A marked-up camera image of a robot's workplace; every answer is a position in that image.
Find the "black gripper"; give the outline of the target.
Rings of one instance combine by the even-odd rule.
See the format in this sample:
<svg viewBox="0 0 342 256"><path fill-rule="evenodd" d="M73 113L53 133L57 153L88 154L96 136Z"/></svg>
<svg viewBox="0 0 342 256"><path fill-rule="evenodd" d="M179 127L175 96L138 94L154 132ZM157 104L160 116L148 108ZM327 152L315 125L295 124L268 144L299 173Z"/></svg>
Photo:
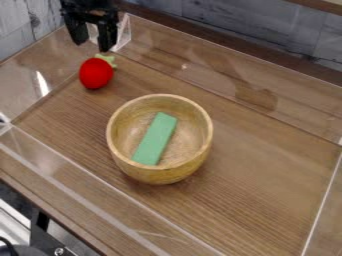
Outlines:
<svg viewBox="0 0 342 256"><path fill-rule="evenodd" d="M117 8L113 0L60 0L61 16L76 45L88 38L88 29L84 22L97 22L97 45L101 52L106 52L117 41Z"/></svg>

